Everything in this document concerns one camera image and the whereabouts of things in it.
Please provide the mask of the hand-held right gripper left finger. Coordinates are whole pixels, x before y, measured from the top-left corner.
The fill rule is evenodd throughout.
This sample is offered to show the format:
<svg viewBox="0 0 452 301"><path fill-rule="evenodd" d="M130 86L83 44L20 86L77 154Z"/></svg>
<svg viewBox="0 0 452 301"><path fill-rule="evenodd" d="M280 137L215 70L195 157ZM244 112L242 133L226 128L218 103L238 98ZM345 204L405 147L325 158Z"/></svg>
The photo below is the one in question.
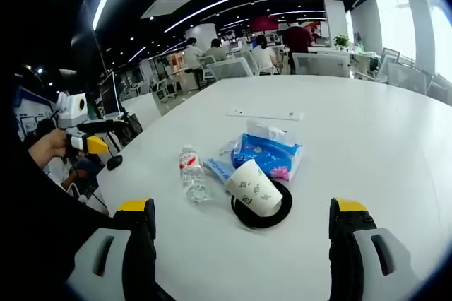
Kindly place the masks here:
<svg viewBox="0 0 452 301"><path fill-rule="evenodd" d="M156 222L152 198L123 203L74 256L66 284L79 300L165 300L155 280Z"/></svg>

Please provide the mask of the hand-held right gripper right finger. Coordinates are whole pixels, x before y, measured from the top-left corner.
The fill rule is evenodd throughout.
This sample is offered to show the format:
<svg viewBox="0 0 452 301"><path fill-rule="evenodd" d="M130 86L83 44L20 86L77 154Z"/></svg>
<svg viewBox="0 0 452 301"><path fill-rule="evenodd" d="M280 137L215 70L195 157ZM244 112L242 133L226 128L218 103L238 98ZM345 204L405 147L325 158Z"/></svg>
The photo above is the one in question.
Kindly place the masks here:
<svg viewBox="0 0 452 301"><path fill-rule="evenodd" d="M360 202L332 198L328 234L330 300L409 300L422 284L405 245Z"/></svg>

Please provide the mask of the person's left hand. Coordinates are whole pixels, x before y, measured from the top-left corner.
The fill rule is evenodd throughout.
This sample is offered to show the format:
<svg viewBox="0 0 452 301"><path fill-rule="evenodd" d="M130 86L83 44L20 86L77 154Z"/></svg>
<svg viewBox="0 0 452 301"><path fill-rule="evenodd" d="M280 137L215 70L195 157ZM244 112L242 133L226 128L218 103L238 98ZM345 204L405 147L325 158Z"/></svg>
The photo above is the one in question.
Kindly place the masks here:
<svg viewBox="0 0 452 301"><path fill-rule="evenodd" d="M31 158L43 169L53 158L66 155L66 132L54 129L28 149Z"/></svg>

